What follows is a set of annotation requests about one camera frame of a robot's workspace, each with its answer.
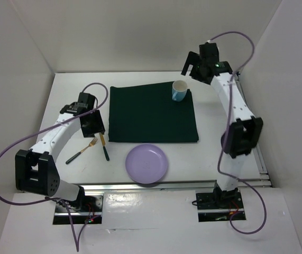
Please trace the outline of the blue mug white inside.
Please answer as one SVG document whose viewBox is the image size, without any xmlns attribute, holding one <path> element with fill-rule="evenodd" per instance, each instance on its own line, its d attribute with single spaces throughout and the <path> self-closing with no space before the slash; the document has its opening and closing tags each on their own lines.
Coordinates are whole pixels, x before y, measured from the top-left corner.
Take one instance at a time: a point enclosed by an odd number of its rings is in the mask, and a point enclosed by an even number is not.
<svg viewBox="0 0 302 254">
<path fill-rule="evenodd" d="M 172 100 L 175 102 L 181 102 L 187 93 L 188 86 L 183 80 L 174 81 L 172 84 Z"/>
</svg>

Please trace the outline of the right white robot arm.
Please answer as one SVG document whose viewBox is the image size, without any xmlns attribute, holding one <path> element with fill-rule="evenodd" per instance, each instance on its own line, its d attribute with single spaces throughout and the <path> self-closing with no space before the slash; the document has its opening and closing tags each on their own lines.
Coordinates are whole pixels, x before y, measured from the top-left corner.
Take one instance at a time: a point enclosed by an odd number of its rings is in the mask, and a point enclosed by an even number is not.
<svg viewBox="0 0 302 254">
<path fill-rule="evenodd" d="M 247 157 L 257 146 L 263 120 L 246 105 L 230 64 L 220 61 L 218 46 L 212 42 L 199 45 L 199 52 L 189 52 L 182 75 L 210 85 L 227 114 L 227 126 L 221 137 L 222 153 L 217 163 L 218 177 L 212 204 L 227 208 L 237 197 L 237 184 Z"/>
</svg>

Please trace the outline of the dark green cloth napkin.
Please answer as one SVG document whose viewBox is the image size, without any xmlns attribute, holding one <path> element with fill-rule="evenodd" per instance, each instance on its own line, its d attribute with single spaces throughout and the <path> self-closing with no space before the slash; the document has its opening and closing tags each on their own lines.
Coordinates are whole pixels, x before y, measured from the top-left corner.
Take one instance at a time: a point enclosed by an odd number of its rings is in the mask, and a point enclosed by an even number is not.
<svg viewBox="0 0 302 254">
<path fill-rule="evenodd" d="M 108 139 L 118 143 L 196 143 L 193 96 L 172 100 L 172 82 L 111 87 Z"/>
</svg>

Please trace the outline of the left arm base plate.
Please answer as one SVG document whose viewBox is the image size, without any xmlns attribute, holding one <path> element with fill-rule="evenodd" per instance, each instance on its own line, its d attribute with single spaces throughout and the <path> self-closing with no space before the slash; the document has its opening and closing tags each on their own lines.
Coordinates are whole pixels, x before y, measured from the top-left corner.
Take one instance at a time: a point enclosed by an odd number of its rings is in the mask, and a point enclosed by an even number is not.
<svg viewBox="0 0 302 254">
<path fill-rule="evenodd" d="M 85 197 L 85 201 L 79 207 L 74 207 L 72 203 L 59 201 L 54 210 L 53 225 L 70 225 L 69 214 L 70 212 L 73 224 L 84 225 L 88 224 L 101 224 L 102 211 L 103 211 L 104 196 L 90 195 Z"/>
</svg>

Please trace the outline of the gold knife green handle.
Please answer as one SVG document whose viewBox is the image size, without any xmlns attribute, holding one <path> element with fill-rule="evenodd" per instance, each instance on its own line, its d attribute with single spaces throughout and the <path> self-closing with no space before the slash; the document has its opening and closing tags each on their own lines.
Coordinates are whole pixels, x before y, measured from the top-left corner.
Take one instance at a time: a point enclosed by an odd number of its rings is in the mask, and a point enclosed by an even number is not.
<svg viewBox="0 0 302 254">
<path fill-rule="evenodd" d="M 99 136 L 100 136 L 100 140 L 101 140 L 101 143 L 102 143 L 102 146 L 103 146 L 103 151 L 104 151 L 104 155 L 105 155 L 106 161 L 110 161 L 108 152 L 106 150 L 106 142 L 105 142 L 104 136 L 103 136 L 103 134 L 101 132 L 99 133 Z"/>
</svg>

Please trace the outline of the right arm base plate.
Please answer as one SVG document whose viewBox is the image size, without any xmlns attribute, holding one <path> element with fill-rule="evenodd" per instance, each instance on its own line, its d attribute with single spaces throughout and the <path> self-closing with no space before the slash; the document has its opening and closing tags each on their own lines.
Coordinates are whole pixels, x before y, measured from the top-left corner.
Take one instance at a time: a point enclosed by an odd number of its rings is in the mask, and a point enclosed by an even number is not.
<svg viewBox="0 0 302 254">
<path fill-rule="evenodd" d="M 246 220 L 240 192 L 222 204 L 216 203 L 213 193 L 196 193 L 196 198 L 191 204 L 197 208 L 199 222 L 229 221 L 231 216 L 234 221 Z"/>
</svg>

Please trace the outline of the lilac plastic plate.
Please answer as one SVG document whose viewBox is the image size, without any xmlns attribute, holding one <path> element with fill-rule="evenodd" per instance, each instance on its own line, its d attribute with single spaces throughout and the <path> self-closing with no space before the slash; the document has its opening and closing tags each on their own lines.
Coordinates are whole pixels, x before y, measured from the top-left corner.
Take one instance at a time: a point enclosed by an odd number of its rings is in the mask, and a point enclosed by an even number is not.
<svg viewBox="0 0 302 254">
<path fill-rule="evenodd" d="M 139 184 L 153 184 L 160 181 L 167 173 L 168 166 L 165 153 L 152 144 L 134 147 L 125 159 L 128 176 Z"/>
</svg>

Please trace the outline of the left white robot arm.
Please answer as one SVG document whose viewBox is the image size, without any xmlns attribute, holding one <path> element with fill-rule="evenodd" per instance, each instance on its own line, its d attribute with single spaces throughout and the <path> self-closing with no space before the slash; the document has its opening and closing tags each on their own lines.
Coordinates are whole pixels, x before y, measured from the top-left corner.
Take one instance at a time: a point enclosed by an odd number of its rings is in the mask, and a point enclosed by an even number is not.
<svg viewBox="0 0 302 254">
<path fill-rule="evenodd" d="M 94 95 L 81 92 L 78 100 L 65 105 L 55 122 L 56 128 L 29 150 L 19 150 L 15 155 L 15 183 L 20 191 L 60 198 L 74 211 L 82 210 L 86 203 L 83 187 L 60 179 L 56 160 L 70 138 L 81 131 L 85 138 L 103 134 L 105 128 L 98 101 Z"/>
</svg>

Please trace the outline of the aluminium rail front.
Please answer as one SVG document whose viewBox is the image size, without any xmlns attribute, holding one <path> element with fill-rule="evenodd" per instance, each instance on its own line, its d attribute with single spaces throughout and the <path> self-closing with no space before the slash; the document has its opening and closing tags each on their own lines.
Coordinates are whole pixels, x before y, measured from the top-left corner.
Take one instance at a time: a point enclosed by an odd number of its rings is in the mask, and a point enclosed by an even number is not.
<svg viewBox="0 0 302 254">
<path fill-rule="evenodd" d="M 146 190 L 175 190 L 175 189 L 200 189 L 213 188 L 216 181 L 185 181 L 185 182 L 158 182 L 152 184 L 139 183 L 97 183 L 82 184 L 87 192 L 104 192 L 104 191 L 146 191 Z M 21 191 L 52 196 L 61 190 L 61 182 L 52 180 L 50 183 L 43 184 L 37 180 L 30 179 L 27 183 L 22 184 Z"/>
</svg>

